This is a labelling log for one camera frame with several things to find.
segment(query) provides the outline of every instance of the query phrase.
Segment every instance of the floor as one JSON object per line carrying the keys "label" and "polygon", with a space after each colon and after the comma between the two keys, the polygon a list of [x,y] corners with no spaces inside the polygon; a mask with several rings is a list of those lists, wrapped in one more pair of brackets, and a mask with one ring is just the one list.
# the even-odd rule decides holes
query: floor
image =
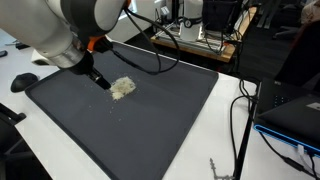
{"label": "floor", "polygon": [[[283,14],[278,12],[275,20],[272,22],[271,29],[259,29],[252,25],[246,37],[244,50],[241,55],[240,72],[259,79],[263,77],[273,78],[280,70],[290,52],[291,40],[272,40],[272,36],[280,25],[296,25],[298,17],[299,13],[289,12]],[[147,30],[146,33],[149,37],[153,35],[151,29]],[[14,38],[8,36],[0,29],[0,47],[4,44],[11,43],[12,41],[14,41]],[[126,43],[143,49],[152,50],[141,35],[130,39]],[[161,51],[161,53],[170,57],[175,57],[175,51],[172,49],[167,49],[166,52]],[[223,69],[228,66],[225,63],[188,54],[183,54],[181,59],[212,70],[221,70],[221,68]],[[21,161],[19,163],[8,163],[6,171],[8,180],[51,179],[36,158]]]}

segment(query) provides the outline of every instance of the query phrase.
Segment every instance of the wall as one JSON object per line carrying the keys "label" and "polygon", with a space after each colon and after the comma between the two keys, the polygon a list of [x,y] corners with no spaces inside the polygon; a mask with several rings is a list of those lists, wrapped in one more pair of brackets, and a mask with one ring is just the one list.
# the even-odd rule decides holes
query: wall
{"label": "wall", "polygon": [[[157,0],[156,3],[155,0],[136,0],[136,7],[138,10],[137,13],[141,16],[154,20],[155,7],[158,7],[159,11],[160,7],[162,7],[164,3],[165,0]],[[134,17],[133,19],[137,22],[142,30],[151,27],[151,24],[147,22],[137,20]],[[108,33],[108,36],[115,41],[125,42],[137,34],[139,34],[137,28],[131,23],[128,17],[125,17],[118,21],[116,27],[110,33]]]}

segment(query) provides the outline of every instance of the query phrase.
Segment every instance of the gray mat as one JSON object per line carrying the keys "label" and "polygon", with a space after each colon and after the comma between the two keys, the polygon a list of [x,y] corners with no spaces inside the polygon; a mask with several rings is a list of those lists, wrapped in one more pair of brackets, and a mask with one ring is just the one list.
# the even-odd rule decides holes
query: gray mat
{"label": "gray mat", "polygon": [[[114,44],[114,49],[146,68],[151,53]],[[161,179],[196,120],[218,74],[184,63],[151,76],[111,52],[95,54],[95,67],[109,81],[129,76],[137,89],[113,101],[86,76],[59,71],[26,90],[111,179]],[[163,66],[173,63],[162,58]]]}

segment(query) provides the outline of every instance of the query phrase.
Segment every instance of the computer mouse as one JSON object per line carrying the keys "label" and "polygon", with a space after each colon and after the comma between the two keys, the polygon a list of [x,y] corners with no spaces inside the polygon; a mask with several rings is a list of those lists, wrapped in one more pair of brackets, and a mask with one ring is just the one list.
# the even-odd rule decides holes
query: computer mouse
{"label": "computer mouse", "polygon": [[36,75],[32,73],[20,74],[13,80],[11,84],[11,92],[17,93],[24,91],[35,82],[38,82],[38,77]]}

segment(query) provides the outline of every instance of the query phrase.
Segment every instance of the office chair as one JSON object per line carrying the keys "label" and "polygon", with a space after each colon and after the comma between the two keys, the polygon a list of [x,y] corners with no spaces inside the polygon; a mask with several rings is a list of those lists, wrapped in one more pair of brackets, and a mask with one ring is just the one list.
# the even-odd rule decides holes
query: office chair
{"label": "office chair", "polygon": [[33,153],[15,152],[24,145],[24,140],[19,137],[14,125],[24,119],[24,114],[16,114],[0,103],[0,180],[5,180],[6,162],[31,158]]}
{"label": "office chair", "polygon": [[[301,28],[293,48],[275,80],[303,86],[320,73],[320,21],[308,23]],[[320,80],[315,91],[320,92]]]}

